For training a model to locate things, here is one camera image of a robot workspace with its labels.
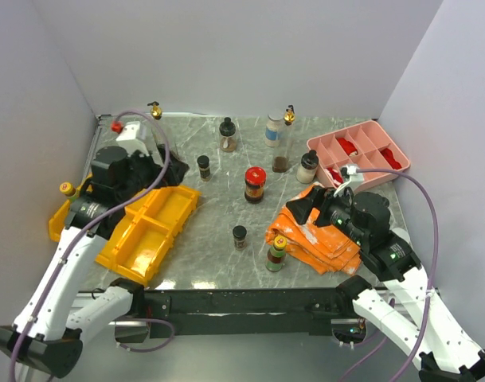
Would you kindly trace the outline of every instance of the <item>red jar lid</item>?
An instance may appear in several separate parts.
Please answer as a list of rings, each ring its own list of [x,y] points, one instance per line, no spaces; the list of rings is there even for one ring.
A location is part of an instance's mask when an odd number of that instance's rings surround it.
[[[267,174],[261,167],[251,167],[245,172],[245,180],[250,185],[263,185],[266,179]]]

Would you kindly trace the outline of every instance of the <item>red object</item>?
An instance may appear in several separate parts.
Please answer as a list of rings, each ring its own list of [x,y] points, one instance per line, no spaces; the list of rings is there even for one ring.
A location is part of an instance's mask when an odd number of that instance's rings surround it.
[[[351,141],[347,141],[344,138],[336,138],[336,140],[338,141],[343,151],[346,152],[346,155],[348,155],[349,157],[353,157],[354,155],[359,154],[357,148]]]
[[[123,125],[121,122],[113,122],[111,123],[111,129],[116,133],[120,134],[123,130]]]
[[[265,170],[261,167],[250,167],[245,172],[245,181],[248,182],[250,185],[262,186],[265,184],[266,180],[267,174],[265,173]]]
[[[329,174],[332,176],[332,180],[335,186],[339,186],[343,183],[341,175],[339,175],[339,172],[337,170],[329,167],[327,168],[327,171],[329,171]]]
[[[384,149],[380,151],[382,157],[393,167],[394,170],[400,170],[401,164],[396,159],[394,159],[394,154],[390,149]]]

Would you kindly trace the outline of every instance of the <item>marble surface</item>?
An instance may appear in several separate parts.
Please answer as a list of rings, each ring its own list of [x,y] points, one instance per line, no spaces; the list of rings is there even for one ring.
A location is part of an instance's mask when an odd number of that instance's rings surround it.
[[[295,173],[300,157],[307,151],[306,141],[365,119],[298,118],[291,168],[286,173],[272,172],[272,148],[264,144],[267,120],[267,117],[234,118],[239,132],[237,149],[225,153],[218,148],[221,117],[162,117],[161,126],[173,131],[178,153],[191,167],[184,184],[201,191],[202,195],[198,208],[175,238],[173,248],[151,281],[151,289],[335,287],[348,278],[341,272],[319,275],[291,256],[287,256],[281,271],[267,271],[268,246],[264,232],[284,203],[305,188],[295,179]],[[113,144],[116,135],[109,130],[110,123],[110,118],[101,119],[97,149]],[[213,176],[208,182],[200,179],[196,164],[196,158],[202,154],[210,158]],[[244,172],[250,166],[261,166],[268,175],[264,199],[258,205],[244,199]],[[390,200],[392,228],[405,228],[393,184],[385,183],[371,191]],[[238,224],[248,229],[248,246],[244,251],[236,251],[233,246],[232,228]],[[377,278],[363,265],[358,274],[372,284],[377,283]],[[94,263],[81,290],[105,288],[117,277],[116,273]]]

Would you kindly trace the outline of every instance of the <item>red cap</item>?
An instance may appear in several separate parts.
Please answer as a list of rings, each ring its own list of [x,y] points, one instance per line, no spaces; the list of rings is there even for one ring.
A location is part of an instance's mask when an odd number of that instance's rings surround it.
[[[123,130],[123,125],[121,122],[113,122],[111,123],[111,129],[117,133],[117,134],[120,134]]]
[[[250,185],[263,185],[266,179],[267,174],[261,167],[251,167],[245,172],[245,180]]]

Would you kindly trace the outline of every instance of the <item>black lid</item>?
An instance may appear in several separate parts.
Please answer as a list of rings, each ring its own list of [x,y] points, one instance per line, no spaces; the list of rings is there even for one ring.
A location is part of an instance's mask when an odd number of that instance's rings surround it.
[[[243,225],[237,225],[233,228],[232,233],[235,239],[244,239],[248,234],[248,230]]]
[[[307,170],[313,170],[319,165],[319,157],[316,155],[315,150],[309,150],[309,153],[305,153],[300,160],[300,164]]]
[[[200,155],[196,162],[198,162],[198,166],[200,166],[202,169],[206,169],[209,166],[210,160],[206,155]]]
[[[219,132],[223,137],[231,137],[235,134],[235,123],[229,117],[225,118],[225,121],[219,125]]]

